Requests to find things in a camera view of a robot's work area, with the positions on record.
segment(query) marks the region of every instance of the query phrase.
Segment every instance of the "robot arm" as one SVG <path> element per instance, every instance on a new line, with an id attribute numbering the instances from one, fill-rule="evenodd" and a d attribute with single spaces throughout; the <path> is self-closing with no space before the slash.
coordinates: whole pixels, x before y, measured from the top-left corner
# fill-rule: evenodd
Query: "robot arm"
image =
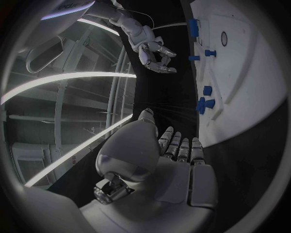
<path id="1" fill-rule="evenodd" d="M 162 38 L 155 37 L 149 26 L 142 26 L 127 11 L 115 9 L 102 2 L 95 2 L 86 15 L 108 19 L 113 25 L 121 27 L 128 36 L 133 51 L 139 53 L 140 61 L 146 68 L 157 73 L 177 72 L 175 68 L 167 67 L 171 58 L 176 54 L 163 46 Z M 160 62 L 157 62 L 154 52 L 159 53 L 162 57 Z"/>

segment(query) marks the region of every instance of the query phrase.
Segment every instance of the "circular hole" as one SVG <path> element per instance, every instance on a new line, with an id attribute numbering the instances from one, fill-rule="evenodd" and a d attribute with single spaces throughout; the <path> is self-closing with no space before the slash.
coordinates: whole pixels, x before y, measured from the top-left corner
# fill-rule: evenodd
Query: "circular hole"
<path id="1" fill-rule="evenodd" d="M 224 47 L 227 45 L 227 34 L 225 32 L 221 33 L 221 43 Z"/>

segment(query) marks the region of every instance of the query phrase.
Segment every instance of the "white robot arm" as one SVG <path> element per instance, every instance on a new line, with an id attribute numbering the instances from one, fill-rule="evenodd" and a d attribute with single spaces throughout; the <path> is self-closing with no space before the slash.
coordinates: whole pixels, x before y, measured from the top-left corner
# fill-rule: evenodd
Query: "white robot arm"
<path id="1" fill-rule="evenodd" d="M 110 23 L 121 27 L 127 34 L 133 51 L 139 53 L 140 61 L 146 68 L 157 73 L 177 72 L 175 68 L 167 67 L 171 58 L 175 57 L 176 54 L 163 46 L 162 38 L 155 37 L 149 26 L 142 26 L 126 10 L 115 9 L 105 3 L 95 2 L 86 12 L 86 15 L 108 19 Z M 153 52 L 160 54 L 162 57 L 160 62 L 157 62 Z"/>

